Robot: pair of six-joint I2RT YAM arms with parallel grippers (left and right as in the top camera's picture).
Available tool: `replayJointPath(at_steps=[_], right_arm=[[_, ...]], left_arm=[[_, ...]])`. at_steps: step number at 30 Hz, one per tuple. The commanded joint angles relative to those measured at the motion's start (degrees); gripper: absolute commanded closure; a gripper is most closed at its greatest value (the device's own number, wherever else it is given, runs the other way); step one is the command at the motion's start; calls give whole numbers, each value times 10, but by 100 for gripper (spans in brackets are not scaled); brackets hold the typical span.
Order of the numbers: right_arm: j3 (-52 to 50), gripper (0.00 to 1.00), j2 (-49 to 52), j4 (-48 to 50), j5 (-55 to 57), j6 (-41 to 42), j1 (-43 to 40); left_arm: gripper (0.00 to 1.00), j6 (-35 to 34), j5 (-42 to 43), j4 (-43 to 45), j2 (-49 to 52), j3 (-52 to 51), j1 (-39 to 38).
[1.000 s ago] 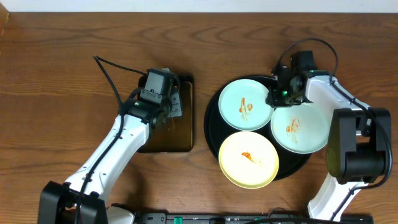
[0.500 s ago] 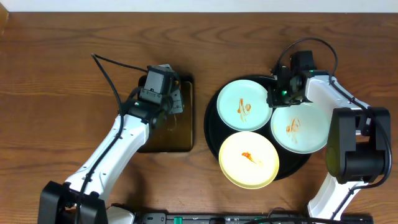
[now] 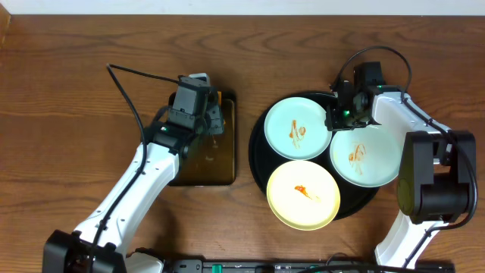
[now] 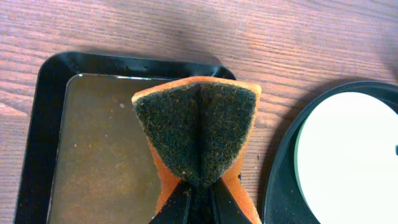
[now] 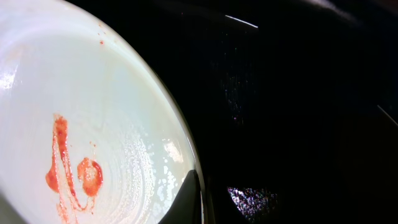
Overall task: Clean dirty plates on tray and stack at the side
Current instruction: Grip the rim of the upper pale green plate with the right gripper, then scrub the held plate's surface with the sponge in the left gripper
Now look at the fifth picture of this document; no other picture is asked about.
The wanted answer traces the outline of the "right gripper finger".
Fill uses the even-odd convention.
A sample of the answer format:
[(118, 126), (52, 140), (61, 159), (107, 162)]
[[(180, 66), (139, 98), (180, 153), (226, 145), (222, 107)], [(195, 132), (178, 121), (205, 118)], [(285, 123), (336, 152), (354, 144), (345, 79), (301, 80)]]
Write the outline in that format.
[(159, 224), (201, 224), (200, 192), (198, 174), (196, 170), (190, 170)]

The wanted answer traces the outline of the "light blue plate top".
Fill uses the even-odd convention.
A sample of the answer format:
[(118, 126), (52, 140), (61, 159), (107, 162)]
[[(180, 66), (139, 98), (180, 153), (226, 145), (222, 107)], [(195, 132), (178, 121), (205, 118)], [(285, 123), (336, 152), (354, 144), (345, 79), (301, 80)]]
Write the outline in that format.
[(190, 170), (201, 190), (177, 105), (117, 32), (66, 1), (1, 2), (2, 223), (159, 223)]

